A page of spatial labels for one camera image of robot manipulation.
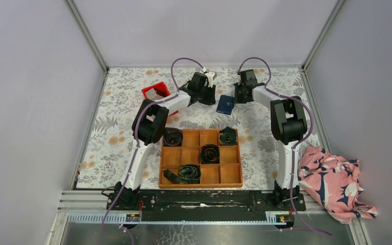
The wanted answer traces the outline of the navy blue card holder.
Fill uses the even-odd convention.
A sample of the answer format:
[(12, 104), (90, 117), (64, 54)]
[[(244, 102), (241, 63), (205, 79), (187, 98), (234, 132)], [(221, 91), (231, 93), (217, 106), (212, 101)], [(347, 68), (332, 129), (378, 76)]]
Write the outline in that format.
[(218, 101), (216, 112), (220, 114), (231, 115), (234, 106), (234, 97), (229, 95), (221, 95)]

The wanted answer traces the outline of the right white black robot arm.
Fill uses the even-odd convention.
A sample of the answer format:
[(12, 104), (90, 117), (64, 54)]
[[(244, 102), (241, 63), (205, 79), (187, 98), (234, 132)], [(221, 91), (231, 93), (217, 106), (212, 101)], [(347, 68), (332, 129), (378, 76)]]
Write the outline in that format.
[(234, 84), (237, 104), (257, 102), (270, 110), (271, 133), (278, 144), (278, 175), (272, 203), (279, 210), (287, 209), (300, 193), (298, 180), (298, 146), (308, 132), (306, 113), (311, 114), (299, 96), (286, 96), (259, 83), (252, 69), (238, 71)]

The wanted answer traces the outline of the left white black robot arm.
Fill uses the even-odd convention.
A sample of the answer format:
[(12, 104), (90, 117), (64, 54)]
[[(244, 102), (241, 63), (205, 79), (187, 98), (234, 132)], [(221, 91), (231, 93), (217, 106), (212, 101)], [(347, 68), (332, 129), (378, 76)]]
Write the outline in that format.
[(138, 203), (143, 165), (153, 145), (162, 138), (168, 116), (205, 98), (209, 98), (208, 103), (213, 104), (216, 77), (215, 72), (206, 69), (202, 73), (195, 72), (186, 85), (178, 88), (176, 94), (142, 102), (132, 124), (132, 155), (126, 172), (117, 183), (120, 188), (115, 198), (123, 208), (131, 210)]

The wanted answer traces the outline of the red plastic bin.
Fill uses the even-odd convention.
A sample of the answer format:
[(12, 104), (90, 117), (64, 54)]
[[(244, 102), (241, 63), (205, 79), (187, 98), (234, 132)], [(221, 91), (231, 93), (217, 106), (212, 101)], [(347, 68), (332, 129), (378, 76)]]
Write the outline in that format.
[(153, 101), (163, 101), (171, 96), (171, 93), (164, 82), (145, 87), (141, 90), (145, 99)]

